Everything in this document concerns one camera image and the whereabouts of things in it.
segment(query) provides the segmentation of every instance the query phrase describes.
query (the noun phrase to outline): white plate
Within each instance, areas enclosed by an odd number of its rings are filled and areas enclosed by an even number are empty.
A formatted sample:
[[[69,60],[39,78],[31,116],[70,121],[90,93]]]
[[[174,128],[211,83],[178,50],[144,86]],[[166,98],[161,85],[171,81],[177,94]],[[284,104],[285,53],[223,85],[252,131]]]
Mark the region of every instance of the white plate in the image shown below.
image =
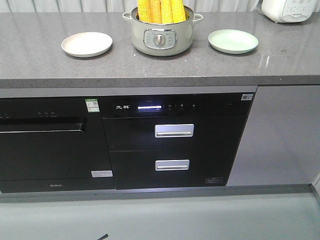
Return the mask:
[[[250,33],[240,30],[224,29],[209,35],[210,45],[227,54],[244,54],[255,49],[259,41]]]
[[[112,38],[102,32],[81,32],[67,37],[61,47],[71,56],[90,58],[105,53],[112,42]]]

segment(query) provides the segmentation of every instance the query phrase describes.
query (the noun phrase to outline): curtain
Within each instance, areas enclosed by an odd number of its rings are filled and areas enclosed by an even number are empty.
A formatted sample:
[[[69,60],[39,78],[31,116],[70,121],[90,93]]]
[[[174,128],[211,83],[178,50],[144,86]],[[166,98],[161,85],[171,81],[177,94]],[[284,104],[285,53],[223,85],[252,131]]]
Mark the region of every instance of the curtain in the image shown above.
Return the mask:
[[[251,12],[259,0],[183,0],[195,12]],[[0,0],[2,13],[26,12],[128,12],[137,0]],[[317,0],[315,12],[320,11]]]

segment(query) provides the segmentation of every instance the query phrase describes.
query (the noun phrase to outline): built-in dishwasher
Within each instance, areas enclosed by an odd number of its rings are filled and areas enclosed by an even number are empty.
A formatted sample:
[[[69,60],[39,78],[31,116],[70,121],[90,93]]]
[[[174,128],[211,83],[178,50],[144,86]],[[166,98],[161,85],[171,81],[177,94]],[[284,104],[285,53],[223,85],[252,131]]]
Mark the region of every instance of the built-in dishwasher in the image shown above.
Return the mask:
[[[2,193],[114,188],[97,99],[0,99]]]
[[[225,186],[247,93],[100,97],[116,189]]]
[[[252,98],[0,98],[0,192],[225,186]]]

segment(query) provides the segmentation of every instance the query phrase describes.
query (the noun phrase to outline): floor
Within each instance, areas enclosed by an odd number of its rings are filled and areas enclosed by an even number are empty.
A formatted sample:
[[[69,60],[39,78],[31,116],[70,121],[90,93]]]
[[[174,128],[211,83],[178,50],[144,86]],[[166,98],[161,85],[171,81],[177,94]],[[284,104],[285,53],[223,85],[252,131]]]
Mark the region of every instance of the floor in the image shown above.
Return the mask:
[[[1,240],[319,240],[307,193],[0,203]]]

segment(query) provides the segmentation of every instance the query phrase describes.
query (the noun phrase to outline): digital display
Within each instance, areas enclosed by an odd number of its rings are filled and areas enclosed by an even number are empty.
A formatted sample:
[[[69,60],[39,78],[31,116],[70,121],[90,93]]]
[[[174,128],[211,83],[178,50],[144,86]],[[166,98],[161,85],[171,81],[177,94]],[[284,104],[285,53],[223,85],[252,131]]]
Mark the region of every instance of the digital display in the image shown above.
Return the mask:
[[[140,112],[154,112],[154,111],[162,111],[161,105],[150,105],[150,106],[138,106],[138,111]]]

